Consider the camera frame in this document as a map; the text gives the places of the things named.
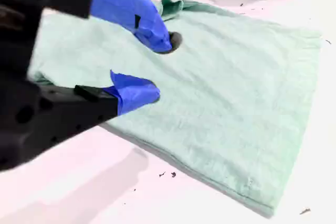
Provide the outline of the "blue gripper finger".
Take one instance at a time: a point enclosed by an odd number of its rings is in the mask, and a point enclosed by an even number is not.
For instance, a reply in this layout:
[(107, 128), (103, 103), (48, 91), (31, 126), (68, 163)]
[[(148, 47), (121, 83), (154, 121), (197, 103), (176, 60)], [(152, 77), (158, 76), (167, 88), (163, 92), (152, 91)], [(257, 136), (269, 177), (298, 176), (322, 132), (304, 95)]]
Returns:
[(41, 145), (56, 144), (106, 120), (155, 103), (160, 90), (150, 80), (110, 72), (112, 86), (58, 87), (41, 77)]
[(169, 54), (182, 43), (182, 35), (168, 31), (151, 0), (92, 0), (90, 15), (122, 26), (157, 54)]

